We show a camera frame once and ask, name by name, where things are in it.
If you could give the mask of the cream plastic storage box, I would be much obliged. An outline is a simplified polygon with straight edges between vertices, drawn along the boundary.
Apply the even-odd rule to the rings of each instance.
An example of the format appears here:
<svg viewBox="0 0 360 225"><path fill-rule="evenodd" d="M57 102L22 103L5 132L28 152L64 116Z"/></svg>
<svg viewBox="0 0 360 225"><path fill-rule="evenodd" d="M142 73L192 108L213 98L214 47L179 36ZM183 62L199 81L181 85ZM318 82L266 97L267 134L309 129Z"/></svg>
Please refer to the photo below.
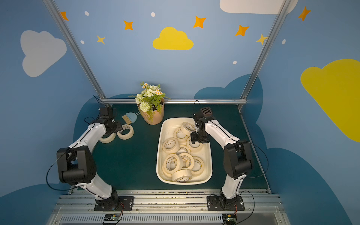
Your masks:
<svg viewBox="0 0 360 225"><path fill-rule="evenodd" d="M212 177L209 143L192 143L192 118L170 118L163 122L157 150L158 178L168 184L199 185Z"/></svg>

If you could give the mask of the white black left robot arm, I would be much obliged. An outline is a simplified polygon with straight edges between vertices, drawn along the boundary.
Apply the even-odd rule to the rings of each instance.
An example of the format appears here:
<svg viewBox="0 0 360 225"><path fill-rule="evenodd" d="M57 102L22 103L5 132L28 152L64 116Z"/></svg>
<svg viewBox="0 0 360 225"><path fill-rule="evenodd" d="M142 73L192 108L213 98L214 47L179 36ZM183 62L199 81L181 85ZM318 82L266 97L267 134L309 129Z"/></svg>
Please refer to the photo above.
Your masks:
<svg viewBox="0 0 360 225"><path fill-rule="evenodd" d="M110 143L122 124L114 120L113 109L101 107L99 116L87 130L69 147L57 151L57 167L60 182L82 188L96 201L95 211L115 211L120 206L115 189L97 174L92 156L98 142Z"/></svg>

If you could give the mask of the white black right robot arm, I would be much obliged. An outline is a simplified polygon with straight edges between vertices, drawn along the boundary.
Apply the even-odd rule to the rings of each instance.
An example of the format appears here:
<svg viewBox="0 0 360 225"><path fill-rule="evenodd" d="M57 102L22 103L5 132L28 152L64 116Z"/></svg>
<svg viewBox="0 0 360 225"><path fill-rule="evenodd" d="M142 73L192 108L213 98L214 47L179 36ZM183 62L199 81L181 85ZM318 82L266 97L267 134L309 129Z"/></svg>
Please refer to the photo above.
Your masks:
<svg viewBox="0 0 360 225"><path fill-rule="evenodd" d="M191 143L208 143L212 137L224 150L226 180L220 190L219 203L224 208L235 206L240 201L240 187L253 168L251 143L241 141L222 127L209 107L193 113L193 119L195 131L190 134Z"/></svg>

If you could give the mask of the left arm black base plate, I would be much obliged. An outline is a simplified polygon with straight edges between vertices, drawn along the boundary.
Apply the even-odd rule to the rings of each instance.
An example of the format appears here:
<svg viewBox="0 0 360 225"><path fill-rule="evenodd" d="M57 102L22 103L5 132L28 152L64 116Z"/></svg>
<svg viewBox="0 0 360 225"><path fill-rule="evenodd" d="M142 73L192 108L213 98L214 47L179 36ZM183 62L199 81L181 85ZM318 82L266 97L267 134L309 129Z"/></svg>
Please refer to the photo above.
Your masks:
<svg viewBox="0 0 360 225"><path fill-rule="evenodd" d="M130 212L134 205L133 196L120 196L117 198L108 198L105 200L96 200L94 211L96 212Z"/></svg>

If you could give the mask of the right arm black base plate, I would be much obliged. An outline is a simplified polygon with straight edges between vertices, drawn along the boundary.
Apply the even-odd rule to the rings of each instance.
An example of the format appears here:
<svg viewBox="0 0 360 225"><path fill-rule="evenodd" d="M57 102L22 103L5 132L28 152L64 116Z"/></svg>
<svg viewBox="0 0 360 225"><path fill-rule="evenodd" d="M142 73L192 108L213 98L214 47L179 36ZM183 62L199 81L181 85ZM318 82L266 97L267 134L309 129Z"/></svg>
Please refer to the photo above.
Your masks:
<svg viewBox="0 0 360 225"><path fill-rule="evenodd" d="M206 197L208 211L245 211L242 197L226 199L224 196L211 194Z"/></svg>

